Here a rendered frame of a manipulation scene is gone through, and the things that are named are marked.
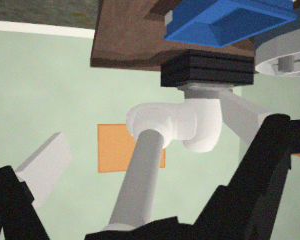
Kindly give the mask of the blue shallow tray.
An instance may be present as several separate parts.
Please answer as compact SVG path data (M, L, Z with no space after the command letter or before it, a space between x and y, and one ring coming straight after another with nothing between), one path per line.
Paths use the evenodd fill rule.
M222 48L296 20L294 1L183 0L165 16L164 40Z

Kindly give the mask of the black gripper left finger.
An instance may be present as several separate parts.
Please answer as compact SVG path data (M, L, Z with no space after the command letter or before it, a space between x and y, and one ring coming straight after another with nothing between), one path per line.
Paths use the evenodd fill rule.
M61 131L16 170L0 168L0 234L3 227L5 240L50 240L34 208L42 206L72 159Z

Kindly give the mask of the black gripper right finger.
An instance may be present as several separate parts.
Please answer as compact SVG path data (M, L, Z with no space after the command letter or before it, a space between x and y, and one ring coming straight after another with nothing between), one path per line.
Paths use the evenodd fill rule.
M271 115L228 90L218 93L223 122L249 148L183 240L270 240L291 154L300 154L300 119Z

